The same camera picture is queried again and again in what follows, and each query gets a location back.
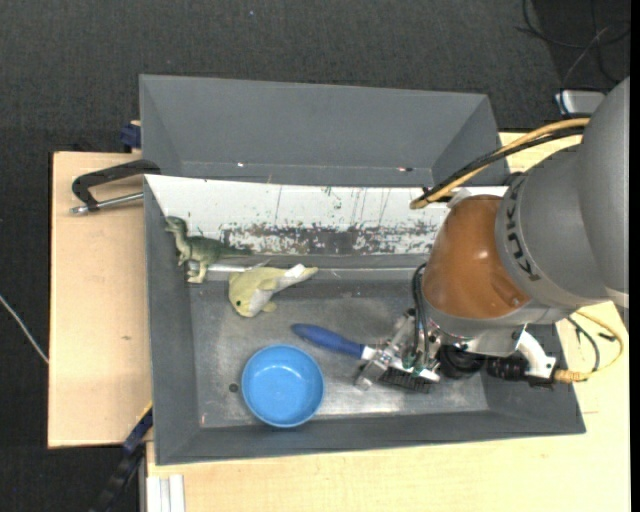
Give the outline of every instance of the floor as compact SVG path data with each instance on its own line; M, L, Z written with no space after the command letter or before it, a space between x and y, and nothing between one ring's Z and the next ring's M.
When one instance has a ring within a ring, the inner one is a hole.
M500 129L526 130L560 118L561 87L630 73L630 15L630 0L5 0L0 294L46 352L49 154L123 151L139 73L481 92ZM87 510L119 450L46 449L47 367L2 308L0 389L0 508ZM136 506L131 489L115 510Z

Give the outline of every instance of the blue brush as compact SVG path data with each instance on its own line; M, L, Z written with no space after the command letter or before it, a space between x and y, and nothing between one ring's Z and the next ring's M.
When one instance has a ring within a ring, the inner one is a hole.
M333 352L347 354L356 359L371 359L376 353L375 349L367 345L351 341L337 332L318 325L293 324L291 330L307 341ZM431 385L428 379L416 377L412 375L411 371L398 367L394 368L393 366L389 366L378 380L421 393L427 393Z

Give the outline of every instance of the plush toy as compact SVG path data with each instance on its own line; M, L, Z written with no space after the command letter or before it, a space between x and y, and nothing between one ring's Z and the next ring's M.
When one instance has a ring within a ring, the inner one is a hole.
M242 316L254 317L260 311L268 313L276 309L271 301L274 293L309 279L318 271L298 264L288 270L262 267L248 272L229 274L229 301Z

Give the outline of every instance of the white cable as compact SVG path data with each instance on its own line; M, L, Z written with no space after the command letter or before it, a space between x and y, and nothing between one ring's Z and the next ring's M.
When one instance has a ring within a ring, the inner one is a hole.
M18 316L18 313L15 312L15 310L9 305L9 303L4 300L4 297L2 296L2 294L0 294L0 302L2 303L2 305L7 309L7 311L9 313L11 313L11 316L15 319L16 322L18 322L18 325L20 326L20 328L22 329L22 332L24 332L25 336L27 337L27 339L29 340L29 342L31 342L31 345L33 345L33 348L36 349L36 351L38 352L38 355L42 358L42 360L49 364L49 358L46 356L46 354L42 351L42 349L40 348L40 345L38 345L38 342L35 340L35 338L31 335L31 333L29 332L29 329L27 329L27 326L24 325L24 322L22 321L22 319Z

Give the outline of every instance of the blue bowl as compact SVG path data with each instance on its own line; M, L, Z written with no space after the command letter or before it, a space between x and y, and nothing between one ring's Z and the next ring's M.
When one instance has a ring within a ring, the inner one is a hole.
M292 345L271 345L251 356L242 396L257 418L280 428L302 425L318 410L324 378L318 363Z

